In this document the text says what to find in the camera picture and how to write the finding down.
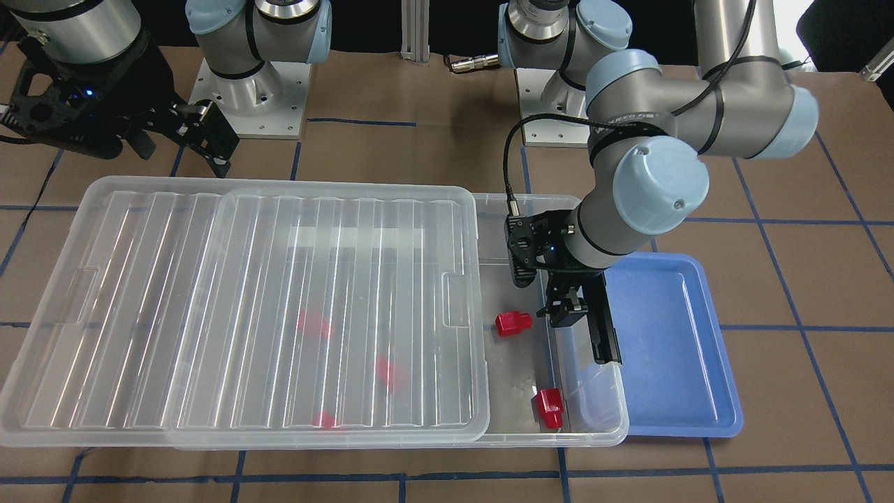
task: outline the red plastic part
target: red plastic part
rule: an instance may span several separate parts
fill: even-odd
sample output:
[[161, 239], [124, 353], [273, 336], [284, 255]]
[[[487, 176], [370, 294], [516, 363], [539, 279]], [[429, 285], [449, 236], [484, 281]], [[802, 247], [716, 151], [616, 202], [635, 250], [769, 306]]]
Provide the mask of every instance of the red plastic part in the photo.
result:
[[500, 337], [509, 337], [520, 334], [522, 330], [531, 328], [534, 321], [531, 320], [531, 315], [526, 312], [509, 311], [498, 314], [495, 323]]
[[553, 430], [561, 428], [561, 414], [565, 412], [561, 391], [558, 388], [541, 389], [535, 400], [537, 401], [537, 411], [546, 427]]

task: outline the black cable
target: black cable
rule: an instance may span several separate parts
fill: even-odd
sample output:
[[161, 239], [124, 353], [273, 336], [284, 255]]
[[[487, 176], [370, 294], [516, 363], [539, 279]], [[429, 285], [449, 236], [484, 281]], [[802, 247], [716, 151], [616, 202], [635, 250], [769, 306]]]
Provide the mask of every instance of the black cable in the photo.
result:
[[705, 98], [708, 97], [711, 93], [713, 93], [718, 86], [721, 85], [721, 81], [723, 77], [726, 76], [727, 72], [730, 71], [730, 68], [736, 63], [738, 60], [738, 55], [742, 54], [742, 49], [745, 48], [745, 42], [748, 40], [748, 33], [751, 31], [751, 22], [755, 19], [755, 9], [757, 7], [757, 0], [749, 0], [748, 7], [745, 10], [745, 22], [742, 23], [742, 34], [738, 38], [738, 44], [736, 44], [736, 48], [732, 51], [732, 55], [730, 59], [723, 65], [719, 72], [708, 82], [708, 87], [704, 88], [704, 90], [692, 99], [692, 101], [686, 103], [686, 105], [677, 108], [673, 112], [671, 112], [675, 117], [685, 114], [693, 107], [702, 102]]
[[0, 142], [2, 143], [11, 143], [12, 145], [30, 145], [34, 143], [27, 138], [13, 138], [12, 136], [3, 136], [0, 134]]
[[509, 206], [510, 213], [513, 213], [512, 203], [516, 201], [515, 192], [512, 190], [512, 183], [509, 180], [509, 152], [512, 145], [512, 139], [515, 137], [515, 133], [521, 129], [527, 123], [531, 123], [534, 121], [540, 121], [544, 119], [550, 119], [553, 121], [561, 121], [564, 123], [572, 123], [572, 124], [581, 124], [588, 125], [590, 127], [602, 127], [606, 129], [637, 129], [642, 127], [648, 127], [649, 124], [641, 123], [641, 122], [629, 122], [624, 124], [608, 124], [608, 123], [598, 123], [596, 121], [591, 121], [588, 119], [582, 119], [580, 117], [571, 117], [568, 115], [561, 114], [534, 114], [521, 119], [516, 122], [515, 125], [512, 126], [512, 129], [509, 131], [509, 135], [506, 136], [506, 144], [503, 146], [503, 182], [506, 184], [506, 204]]

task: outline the blue plastic tray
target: blue plastic tray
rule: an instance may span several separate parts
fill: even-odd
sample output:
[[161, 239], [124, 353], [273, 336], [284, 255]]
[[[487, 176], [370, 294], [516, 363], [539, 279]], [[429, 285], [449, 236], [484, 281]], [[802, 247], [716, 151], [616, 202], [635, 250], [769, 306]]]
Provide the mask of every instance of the blue plastic tray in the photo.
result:
[[630, 435], [733, 437], [742, 405], [704, 269], [633, 253], [605, 272]]

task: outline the blue grid line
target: blue grid line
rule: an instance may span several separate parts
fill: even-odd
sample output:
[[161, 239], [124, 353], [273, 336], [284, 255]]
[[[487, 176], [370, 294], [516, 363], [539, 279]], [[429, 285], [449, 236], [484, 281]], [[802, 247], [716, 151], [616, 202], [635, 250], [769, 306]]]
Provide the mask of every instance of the blue grid line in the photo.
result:
[[564, 503], [571, 503], [571, 485], [568, 482], [568, 461], [565, 459], [565, 448], [556, 448], [559, 455], [559, 479], [561, 480], [561, 495]]
[[233, 476], [230, 503], [239, 501], [239, 488], [242, 484], [242, 470], [245, 468], [245, 451], [239, 451], [239, 461], [236, 462], [236, 474]]
[[794, 226], [894, 226], [889, 220], [809, 220], [796, 218], [726, 218], [726, 217], [687, 217], [685, 222], [706, 224], [787, 224]]
[[80, 452], [72, 463], [72, 472], [68, 476], [68, 482], [65, 484], [65, 492], [62, 495], [62, 503], [68, 503], [72, 499], [74, 484], [78, 480], [78, 472], [80, 472], [80, 464], [84, 461], [84, 456], [93, 448], [86, 448]]
[[848, 196], [850, 205], [851, 205], [851, 207], [854, 208], [856, 217], [862, 223], [863, 229], [866, 231], [866, 235], [869, 236], [869, 241], [872, 242], [873, 248], [875, 249], [875, 253], [878, 254], [882, 265], [884, 265], [885, 270], [888, 271], [888, 276], [892, 280], [894, 280], [894, 271], [891, 270], [891, 265], [888, 263], [887, 260], [885, 260], [885, 256], [881, 252], [881, 248], [879, 247], [879, 242], [877, 242], [875, 240], [875, 236], [873, 235], [872, 229], [869, 228], [869, 225], [867, 224], [866, 219], [863, 218], [863, 212], [861, 212], [860, 208], [857, 207], [856, 200], [854, 200], [854, 196], [850, 193], [850, 189], [848, 189], [848, 185], [844, 182], [844, 178], [841, 177], [841, 172], [839, 171], [838, 166], [835, 164], [835, 159], [832, 158], [831, 153], [829, 153], [829, 149], [826, 148], [826, 142], [822, 140], [822, 136], [820, 136], [819, 131], [815, 132], [814, 136], [816, 136], [816, 140], [820, 142], [820, 147], [822, 148], [822, 153], [825, 154], [827, 159], [829, 159], [829, 165], [832, 167], [832, 171], [835, 172], [835, 177], [838, 178], [839, 183], [841, 184], [841, 189], [844, 190], [845, 195]]
[[[56, 167], [59, 166], [59, 160], [62, 158], [64, 150], [59, 149], [59, 152], [56, 154], [55, 159], [53, 159], [53, 164], [50, 165], [49, 170], [46, 171], [46, 177], [44, 178], [44, 183], [40, 187], [40, 191], [38, 192], [38, 198], [34, 201], [33, 206], [37, 206], [40, 202], [40, 197], [43, 195], [44, 190], [46, 190], [46, 186], [49, 184], [50, 177], [53, 175]], [[15, 237], [13, 238], [13, 242], [9, 245], [9, 249], [6, 250], [6, 255], [3, 257], [3, 260], [0, 261], [0, 277], [6, 272], [6, 268], [9, 267], [10, 260], [13, 259], [13, 254], [15, 253], [15, 249], [18, 248], [19, 242], [21, 241], [21, 237], [25, 235], [25, 228], [28, 226], [28, 221], [31, 218], [30, 209], [33, 206], [29, 207], [29, 212], [25, 215], [25, 218], [21, 221], [21, 225], [19, 226], [19, 230], [16, 231]]]
[[800, 331], [805, 332], [894, 332], [894, 327], [835, 327], [825, 325], [721, 325], [721, 330]]
[[185, 149], [186, 149], [185, 147], [180, 147], [180, 149], [177, 150], [177, 157], [175, 157], [173, 159], [173, 166], [171, 166], [171, 174], [168, 176], [176, 176], [177, 175], [177, 170], [180, 169], [180, 161], [183, 159], [183, 151]]
[[[858, 465], [863, 472], [893, 472], [891, 464]], [[853, 465], [764, 465], [764, 466], [719, 466], [720, 475], [756, 474], [756, 473], [835, 473], [852, 472]], [[568, 470], [568, 478], [617, 478], [617, 477], [674, 477], [692, 475], [711, 475], [711, 468], [652, 468], [627, 470]], [[257, 482], [400, 482], [404, 481], [459, 481], [459, 480], [496, 480], [496, 479], [560, 479], [561, 473], [543, 472], [439, 472], [419, 475], [405, 473], [306, 473], [306, 474], [268, 474], [242, 475], [241, 483]], [[79, 475], [68, 476], [0, 476], [0, 484], [8, 485], [52, 485], [66, 484], [74, 480], [79, 484], [116, 484], [116, 483], [234, 483], [235, 475], [196, 475], [191, 477], [120, 477], [114, 475]]]
[[340, 123], [340, 124], [366, 124], [366, 125], [389, 125], [416, 127], [416, 123], [405, 123], [401, 121], [364, 121], [360, 119], [341, 119], [338, 117], [315, 117], [308, 119], [309, 123]]
[[295, 157], [291, 160], [291, 175], [289, 175], [289, 180], [293, 182], [298, 178], [298, 161], [301, 157], [301, 142], [295, 142]]
[[519, 151], [521, 152], [521, 169], [525, 174], [525, 193], [531, 193], [531, 173], [527, 170], [527, 152], [525, 152], [525, 146], [522, 145], [519, 147]]
[[710, 475], [710, 468], [652, 468], [629, 470], [568, 470], [572, 479], [600, 479], [623, 477], [687, 477]]
[[708, 468], [711, 470], [711, 479], [714, 482], [714, 492], [717, 493], [717, 503], [726, 503], [723, 497], [723, 486], [721, 485], [721, 475], [717, 471], [717, 463], [714, 462], [714, 451], [711, 449], [711, 439], [703, 438], [704, 454], [708, 457]]
[[397, 503], [407, 503], [407, 475], [403, 473], [397, 486]]
[[[797, 306], [795, 305], [795, 299], [794, 297], [792, 297], [791, 291], [789, 290], [789, 284], [786, 282], [785, 277], [782, 275], [782, 268], [780, 267], [779, 260], [776, 258], [776, 253], [773, 251], [772, 244], [770, 243], [770, 236], [767, 234], [766, 228], [764, 228], [763, 223], [760, 221], [760, 214], [757, 211], [755, 198], [752, 197], [751, 190], [748, 189], [748, 183], [745, 181], [745, 176], [742, 174], [742, 168], [739, 167], [736, 158], [732, 158], [732, 165], [736, 168], [736, 175], [738, 175], [739, 182], [742, 184], [742, 189], [745, 191], [746, 198], [748, 199], [748, 205], [751, 206], [751, 211], [755, 215], [755, 220], [758, 220], [757, 227], [761, 231], [763, 244], [766, 246], [767, 252], [770, 253], [770, 260], [773, 263], [773, 268], [776, 269], [776, 275], [779, 277], [779, 281], [782, 285], [782, 291], [783, 293], [785, 293], [786, 300], [789, 303], [789, 308], [791, 309], [792, 315], [795, 317], [795, 323], [799, 327], [803, 327], [804, 324], [801, 322], [801, 315], [798, 314]], [[860, 468], [856, 462], [854, 449], [850, 445], [850, 440], [848, 439], [847, 433], [844, 431], [844, 426], [841, 424], [841, 418], [839, 417], [838, 410], [836, 410], [835, 408], [835, 403], [832, 401], [832, 396], [829, 388], [826, 386], [826, 379], [822, 376], [822, 370], [820, 369], [820, 364], [819, 362], [817, 362], [816, 356], [814, 355], [814, 349], [810, 345], [810, 340], [807, 338], [806, 331], [801, 328], [799, 332], [801, 334], [801, 340], [804, 343], [804, 348], [807, 351], [807, 356], [810, 358], [810, 363], [814, 367], [816, 380], [819, 382], [820, 388], [822, 389], [822, 394], [826, 399], [826, 405], [829, 406], [829, 412], [832, 415], [832, 419], [835, 421], [836, 428], [838, 428], [839, 435], [841, 436], [841, 442], [844, 444], [844, 448], [848, 452], [848, 458], [850, 459], [850, 463], [853, 466], [854, 474], [856, 475], [857, 481], [860, 482], [860, 488], [863, 490], [863, 495], [866, 499], [866, 503], [872, 503], [873, 497], [869, 494], [869, 488], [868, 486], [866, 486], [866, 480], [864, 479], [863, 473], [860, 471]]]
[[[31, 210], [31, 206], [27, 204], [2, 204], [0, 209], [9, 209], [17, 211]], [[77, 211], [77, 206], [35, 206], [35, 211]]]

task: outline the robotic arm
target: robotic arm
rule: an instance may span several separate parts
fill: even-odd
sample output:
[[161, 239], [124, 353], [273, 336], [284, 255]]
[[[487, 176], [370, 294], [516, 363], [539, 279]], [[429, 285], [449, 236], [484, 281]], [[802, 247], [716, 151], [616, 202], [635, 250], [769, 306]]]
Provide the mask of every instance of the robotic arm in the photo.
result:
[[[609, 0], [583, 0], [577, 16], [559, 15], [557, 4], [567, 2], [512, 0], [503, 7], [502, 60], [552, 68], [555, 55], [533, 60], [529, 54], [552, 54], [550, 46], [562, 46], [564, 32], [538, 42], [526, 33], [548, 30], [521, 30], [520, 24], [546, 23], [556, 33], [566, 26], [563, 19], [585, 19], [582, 10], [613, 9]], [[588, 72], [586, 116], [596, 126], [588, 148], [596, 188], [578, 207], [522, 217], [508, 191], [513, 280], [523, 287], [538, 270], [548, 273], [546, 306], [538, 314], [548, 314], [554, 327], [592, 316], [588, 297], [605, 305], [601, 272], [678, 226], [704, 201], [708, 171], [698, 154], [787, 158], [814, 134], [817, 103], [809, 91], [787, 84], [779, 64], [772, 0], [693, 5], [701, 81], [666, 79], [651, 55], [635, 49], [606, 51]], [[593, 333], [604, 320], [590, 321], [596, 360], [611, 359], [611, 334]]]
[[[217, 105], [188, 105], [128, 0], [4, 0], [28, 36], [28, 58], [0, 124], [29, 141], [116, 158], [127, 141], [141, 158], [158, 132], [226, 176], [239, 138]], [[43, 75], [51, 81], [36, 88]]]

